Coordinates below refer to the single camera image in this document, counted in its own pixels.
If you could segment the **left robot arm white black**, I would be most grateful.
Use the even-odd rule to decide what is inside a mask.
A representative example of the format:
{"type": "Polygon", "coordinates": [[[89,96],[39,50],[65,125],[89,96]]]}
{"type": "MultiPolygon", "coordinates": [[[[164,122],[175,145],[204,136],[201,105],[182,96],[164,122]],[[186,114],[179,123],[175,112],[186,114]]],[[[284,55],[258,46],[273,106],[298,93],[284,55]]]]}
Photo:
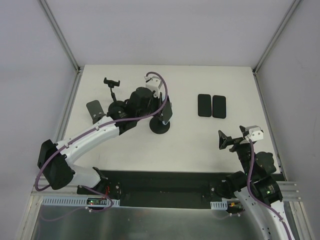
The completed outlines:
{"type": "Polygon", "coordinates": [[[107,177],[97,167],[82,167],[76,165],[76,161],[103,142],[135,128],[140,120],[157,118],[160,123],[168,125],[172,117],[167,91],[138,87],[128,99],[118,100],[114,92],[111,97],[107,112],[103,112],[98,100],[87,103],[93,122],[88,129],[56,143],[50,139],[42,143],[37,166],[39,175],[44,176],[48,184],[40,187],[40,178],[37,177],[35,189],[38,192],[76,185],[96,195],[104,194],[109,186],[107,177]]]}

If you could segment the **black round-base phone stand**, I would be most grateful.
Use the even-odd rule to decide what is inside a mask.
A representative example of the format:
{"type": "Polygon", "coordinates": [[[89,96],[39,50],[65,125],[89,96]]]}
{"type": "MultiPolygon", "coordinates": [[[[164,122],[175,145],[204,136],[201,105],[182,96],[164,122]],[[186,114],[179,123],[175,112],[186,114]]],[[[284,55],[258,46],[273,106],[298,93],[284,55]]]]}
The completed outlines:
{"type": "Polygon", "coordinates": [[[110,89],[110,95],[113,100],[113,102],[108,107],[108,111],[106,115],[108,117],[111,117],[114,114],[121,113],[124,110],[125,103],[123,101],[117,100],[116,94],[113,91],[113,88],[119,87],[121,82],[119,80],[118,81],[110,80],[105,77],[103,80],[103,83],[108,85],[110,89]]]}
{"type": "Polygon", "coordinates": [[[167,124],[164,124],[162,121],[160,121],[157,117],[153,117],[149,122],[149,128],[150,130],[158,135],[165,134],[169,131],[171,126],[171,123],[168,122],[167,124]]]}

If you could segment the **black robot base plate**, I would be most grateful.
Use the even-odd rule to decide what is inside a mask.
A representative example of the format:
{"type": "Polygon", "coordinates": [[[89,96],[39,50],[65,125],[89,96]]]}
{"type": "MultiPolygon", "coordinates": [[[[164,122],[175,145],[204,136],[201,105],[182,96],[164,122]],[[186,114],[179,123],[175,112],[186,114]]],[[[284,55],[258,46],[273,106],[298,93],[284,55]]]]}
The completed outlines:
{"type": "Polygon", "coordinates": [[[210,209],[247,185],[242,171],[156,172],[103,170],[106,181],[94,190],[122,207],[210,209]]]}

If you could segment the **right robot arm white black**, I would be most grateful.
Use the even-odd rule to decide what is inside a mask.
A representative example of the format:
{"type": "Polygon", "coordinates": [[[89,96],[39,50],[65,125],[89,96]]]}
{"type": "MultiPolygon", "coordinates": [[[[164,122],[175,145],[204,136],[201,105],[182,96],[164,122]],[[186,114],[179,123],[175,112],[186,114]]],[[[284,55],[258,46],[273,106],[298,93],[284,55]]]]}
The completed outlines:
{"type": "Polygon", "coordinates": [[[218,131],[218,148],[230,147],[243,168],[226,176],[214,188],[214,193],[225,199],[238,199],[242,209],[251,218],[262,240],[293,240],[290,224],[285,214],[282,191],[272,174],[276,172],[273,154],[255,152],[254,144],[264,139],[259,126],[240,126],[241,137],[233,138],[218,131]]]}

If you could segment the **black phone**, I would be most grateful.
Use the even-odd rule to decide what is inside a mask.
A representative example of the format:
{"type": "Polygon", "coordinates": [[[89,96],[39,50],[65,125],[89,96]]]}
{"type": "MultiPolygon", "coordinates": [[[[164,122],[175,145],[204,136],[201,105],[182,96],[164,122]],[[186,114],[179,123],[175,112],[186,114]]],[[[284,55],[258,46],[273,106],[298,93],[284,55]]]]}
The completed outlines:
{"type": "Polygon", "coordinates": [[[212,115],[212,100],[209,94],[197,96],[197,113],[199,117],[210,117],[212,115]]]}
{"type": "Polygon", "coordinates": [[[212,116],[218,119],[227,117],[226,97],[222,95],[214,95],[212,97],[212,116]]]}

